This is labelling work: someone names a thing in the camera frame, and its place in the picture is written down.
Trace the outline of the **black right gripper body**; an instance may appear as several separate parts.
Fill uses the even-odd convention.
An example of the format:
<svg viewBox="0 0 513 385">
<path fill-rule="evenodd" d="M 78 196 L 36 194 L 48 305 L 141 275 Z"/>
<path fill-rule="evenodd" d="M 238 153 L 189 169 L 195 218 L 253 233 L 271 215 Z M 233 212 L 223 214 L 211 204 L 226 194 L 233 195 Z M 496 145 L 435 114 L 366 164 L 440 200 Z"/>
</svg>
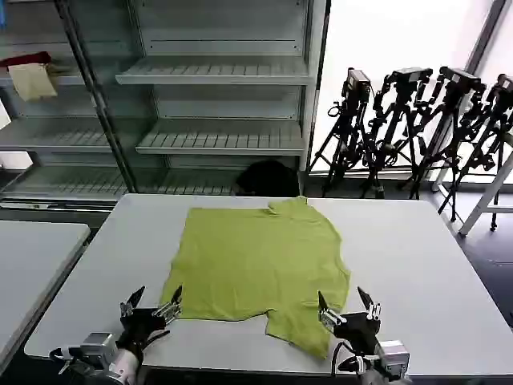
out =
<svg viewBox="0 0 513 385">
<path fill-rule="evenodd" d="M 345 322 L 333 328 L 333 335 L 348 341 L 355 353 L 374 355 L 381 320 L 368 319 L 365 312 L 343 314 L 342 317 Z"/>
</svg>

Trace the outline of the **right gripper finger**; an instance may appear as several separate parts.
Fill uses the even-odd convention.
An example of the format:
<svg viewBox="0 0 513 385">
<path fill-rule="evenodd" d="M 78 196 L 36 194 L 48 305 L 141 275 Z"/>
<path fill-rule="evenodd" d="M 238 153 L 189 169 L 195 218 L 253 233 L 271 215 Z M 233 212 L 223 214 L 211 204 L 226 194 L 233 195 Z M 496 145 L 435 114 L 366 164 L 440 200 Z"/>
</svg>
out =
<svg viewBox="0 0 513 385">
<path fill-rule="evenodd" d="M 360 286 L 357 287 L 358 294 L 364 307 L 366 308 L 368 320 L 379 320 L 381 317 L 381 303 L 375 302 L 371 296 L 365 292 Z"/>
<path fill-rule="evenodd" d="M 335 310 L 329 308 L 325 297 L 320 290 L 317 292 L 318 298 L 318 319 L 325 327 L 339 327 L 346 324 L 346 318 Z"/>
</svg>

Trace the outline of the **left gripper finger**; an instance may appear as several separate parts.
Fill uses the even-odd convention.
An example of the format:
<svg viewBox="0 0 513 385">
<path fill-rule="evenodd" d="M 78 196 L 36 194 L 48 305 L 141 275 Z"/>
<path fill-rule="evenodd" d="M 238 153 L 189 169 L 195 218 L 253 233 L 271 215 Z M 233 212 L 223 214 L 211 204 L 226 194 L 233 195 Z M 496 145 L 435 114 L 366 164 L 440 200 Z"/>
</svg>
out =
<svg viewBox="0 0 513 385">
<path fill-rule="evenodd" d="M 179 286 L 172 295 L 172 299 L 157 310 L 154 310 L 151 315 L 153 317 L 160 317 L 165 322 L 172 322 L 174 319 L 178 318 L 181 313 L 181 294 L 182 286 Z"/>
<path fill-rule="evenodd" d="M 139 301 L 142 298 L 144 291 L 145 291 L 145 286 L 141 286 L 138 290 L 136 290 L 129 296 L 127 301 L 121 302 L 119 304 L 120 315 L 122 318 L 132 315 L 133 310 L 139 304 Z"/>
</svg>

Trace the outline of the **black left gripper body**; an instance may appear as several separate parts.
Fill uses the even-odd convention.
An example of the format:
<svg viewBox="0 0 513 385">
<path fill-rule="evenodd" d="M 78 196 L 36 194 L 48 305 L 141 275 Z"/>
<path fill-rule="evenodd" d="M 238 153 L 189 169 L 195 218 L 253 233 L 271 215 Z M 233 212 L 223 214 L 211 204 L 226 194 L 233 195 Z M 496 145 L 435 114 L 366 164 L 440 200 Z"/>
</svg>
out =
<svg viewBox="0 0 513 385">
<path fill-rule="evenodd" d="M 134 309 L 132 315 L 121 317 L 123 332 L 115 342 L 118 349 L 130 351 L 134 356 L 143 356 L 143 351 L 154 341 L 169 334 L 166 322 L 151 314 L 156 308 Z"/>
</svg>

